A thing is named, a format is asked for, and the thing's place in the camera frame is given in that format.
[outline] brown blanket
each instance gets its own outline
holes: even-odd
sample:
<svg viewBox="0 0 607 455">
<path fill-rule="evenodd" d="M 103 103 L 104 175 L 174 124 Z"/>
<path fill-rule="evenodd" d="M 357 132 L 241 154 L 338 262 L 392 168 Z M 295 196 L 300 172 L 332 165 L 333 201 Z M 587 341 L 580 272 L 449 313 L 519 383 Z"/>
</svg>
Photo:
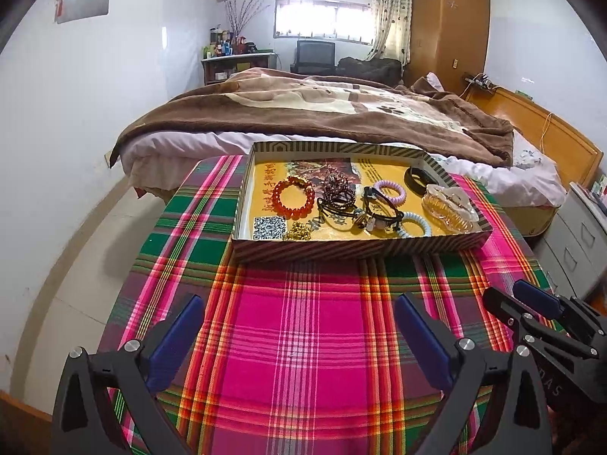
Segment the brown blanket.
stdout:
<svg viewBox="0 0 607 455">
<path fill-rule="evenodd" d="M 146 133 L 245 132 L 406 142 L 430 153 L 512 165 L 512 125 L 425 80 L 411 90 L 347 77 L 302 77 L 252 68 L 150 111 L 118 137 L 120 149 Z"/>
</svg>

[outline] red bead bracelet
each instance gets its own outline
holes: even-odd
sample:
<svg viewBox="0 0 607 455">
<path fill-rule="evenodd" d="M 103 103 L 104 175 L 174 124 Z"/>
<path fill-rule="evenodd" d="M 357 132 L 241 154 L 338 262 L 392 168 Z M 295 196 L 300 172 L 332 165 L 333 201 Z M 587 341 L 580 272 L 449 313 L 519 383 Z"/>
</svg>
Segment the red bead bracelet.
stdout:
<svg viewBox="0 0 607 455">
<path fill-rule="evenodd" d="M 287 186 L 299 186 L 303 191 L 305 191 L 307 200 L 303 207 L 298 209 L 290 209 L 283 205 L 280 201 L 280 194 Z M 312 183 L 307 179 L 303 179 L 299 176 L 289 176 L 287 179 L 283 179 L 279 181 L 274 187 L 274 192 L 272 193 L 272 203 L 274 205 L 275 211 L 278 215 L 282 215 L 284 217 L 294 217 L 299 218 L 305 215 L 308 215 L 312 212 L 312 207 L 314 207 L 314 198 L 316 194 L 314 192 L 314 188 L 312 187 Z"/>
</svg>

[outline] bed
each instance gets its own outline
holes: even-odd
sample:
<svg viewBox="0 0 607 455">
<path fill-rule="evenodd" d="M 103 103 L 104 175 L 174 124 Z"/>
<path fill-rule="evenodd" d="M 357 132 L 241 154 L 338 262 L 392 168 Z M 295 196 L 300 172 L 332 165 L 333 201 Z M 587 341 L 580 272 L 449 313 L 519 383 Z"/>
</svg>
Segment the bed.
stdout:
<svg viewBox="0 0 607 455">
<path fill-rule="evenodd" d="M 139 191 L 168 201 L 199 160 L 246 154 L 253 142 L 312 139 L 415 144 L 433 153 L 448 172 L 480 180 L 526 236 L 547 228 L 565 199 L 563 185 L 582 176 L 581 168 L 557 165 L 551 159 L 559 154 L 555 144 L 560 132 L 570 132 L 576 145 L 581 145 L 584 155 L 576 159 L 587 160 L 584 180 L 591 179 L 600 162 L 602 153 L 571 126 L 548 112 L 542 119 L 543 110 L 530 110 L 522 98 L 508 91 L 499 89 L 487 96 L 473 91 L 466 102 L 424 83 L 427 87 L 417 89 L 420 95 L 345 77 L 314 79 L 251 69 L 151 111 L 121 134 L 113 160 L 120 156 L 125 174 Z M 239 103 L 236 109 L 234 101 Z M 529 112 L 525 116 L 520 110 Z M 547 117 L 548 155 L 544 155 L 538 148 L 539 123 L 546 123 Z M 251 118 L 261 118 L 257 123 L 266 128 L 256 123 L 252 129 Z M 293 131 L 285 126 L 289 122 L 300 128 Z M 518 131 L 512 130 L 511 123 Z M 386 131 L 399 134 L 386 135 Z M 478 143 L 471 142 L 470 136 Z"/>
<path fill-rule="evenodd" d="M 603 152 L 558 116 L 503 87 L 491 92 L 472 87 L 466 100 L 485 113 L 512 123 L 517 132 L 532 145 L 532 149 L 555 163 L 564 190 L 569 190 L 572 182 L 584 187 L 593 183 Z M 500 203 L 525 237 L 542 234 L 560 206 L 544 204 L 514 207 L 503 201 Z"/>
</svg>

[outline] drawer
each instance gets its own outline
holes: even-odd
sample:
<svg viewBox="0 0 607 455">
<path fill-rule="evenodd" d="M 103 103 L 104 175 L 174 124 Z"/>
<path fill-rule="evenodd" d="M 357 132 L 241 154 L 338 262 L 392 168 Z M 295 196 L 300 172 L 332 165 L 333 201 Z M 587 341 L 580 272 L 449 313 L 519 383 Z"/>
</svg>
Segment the drawer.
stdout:
<svg viewBox="0 0 607 455">
<path fill-rule="evenodd" d="M 574 293 L 571 284 L 569 284 L 569 280 L 561 268 L 557 257 L 554 256 L 554 253 L 552 253 L 552 250 L 546 242 L 541 240 L 536 245 L 535 249 L 533 249 L 533 252 L 537 257 L 539 265 L 541 265 L 541 269 L 544 271 L 546 278 L 548 279 L 548 284 L 550 284 L 554 294 L 559 294 L 564 298 L 575 296 L 576 294 Z"/>
<path fill-rule="evenodd" d="M 582 246 L 558 214 L 546 231 L 544 240 L 560 263 L 576 295 L 586 295 L 590 292 L 603 267 L 593 268 Z"/>
<path fill-rule="evenodd" d="M 607 235 L 587 206 L 573 191 L 558 211 L 597 271 L 607 266 Z"/>
</svg>

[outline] potted branch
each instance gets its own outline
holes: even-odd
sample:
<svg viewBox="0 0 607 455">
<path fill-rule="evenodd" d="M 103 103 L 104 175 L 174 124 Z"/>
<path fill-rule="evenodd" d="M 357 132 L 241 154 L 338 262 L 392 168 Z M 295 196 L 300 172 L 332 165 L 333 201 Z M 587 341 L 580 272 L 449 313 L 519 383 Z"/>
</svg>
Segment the potted branch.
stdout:
<svg viewBox="0 0 607 455">
<path fill-rule="evenodd" d="M 269 5 L 264 5 L 262 0 L 242 0 L 241 4 L 238 0 L 227 0 L 225 5 L 228 23 L 232 28 L 232 48 L 236 54 L 240 54 L 242 31 L 252 19 L 269 8 Z"/>
</svg>

